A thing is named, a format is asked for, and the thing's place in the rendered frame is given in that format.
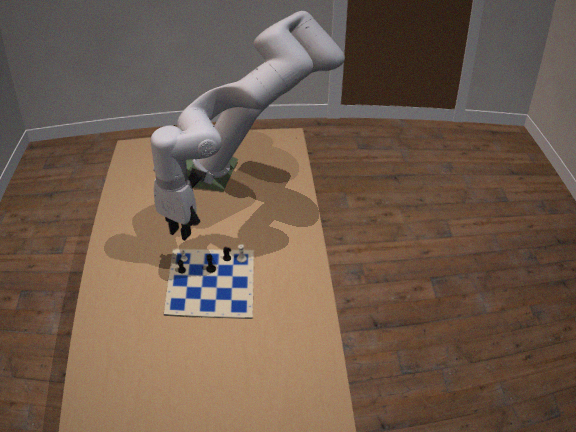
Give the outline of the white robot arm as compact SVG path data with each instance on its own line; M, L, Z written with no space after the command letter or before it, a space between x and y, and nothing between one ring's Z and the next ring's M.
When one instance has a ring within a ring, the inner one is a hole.
M152 134L153 171L161 189L178 189L187 180L193 188L199 181L212 184L225 176L230 159L270 103L309 74L336 69L345 61L339 46L306 11L264 30L254 47L263 64L237 82L202 94L180 114L177 127L163 126ZM214 126L211 120L221 112ZM189 177L186 160L197 168Z

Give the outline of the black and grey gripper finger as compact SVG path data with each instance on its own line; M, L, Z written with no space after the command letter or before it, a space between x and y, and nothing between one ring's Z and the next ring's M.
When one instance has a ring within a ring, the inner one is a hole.
M174 233L179 229L179 223L170 220L169 218L165 217L166 222L169 222L169 230L170 230L170 234L174 235Z
M182 236L182 240L184 240L184 241L191 235L191 227L190 226L198 225L200 223L200 219L197 216L196 212L194 211L193 207L190 207L190 211L191 211L191 217L190 217L189 223L187 223L186 225L181 224L181 226L182 226L181 236Z

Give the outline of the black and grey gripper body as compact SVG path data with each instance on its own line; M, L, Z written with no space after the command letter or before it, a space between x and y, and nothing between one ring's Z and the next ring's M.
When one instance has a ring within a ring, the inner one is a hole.
M196 201L193 189L189 180L180 188L175 190L164 190L154 181L154 201L156 211L180 224L187 224L190 221L190 207L197 213Z

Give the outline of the blue and white chessboard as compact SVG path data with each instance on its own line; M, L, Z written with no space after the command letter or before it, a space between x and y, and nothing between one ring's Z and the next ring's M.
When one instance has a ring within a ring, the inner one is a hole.
M186 272L178 272L181 251L188 258ZM237 261L239 250L173 249L168 278L165 316L253 319L254 250L244 250L246 262ZM212 255L216 271L206 270L206 256Z

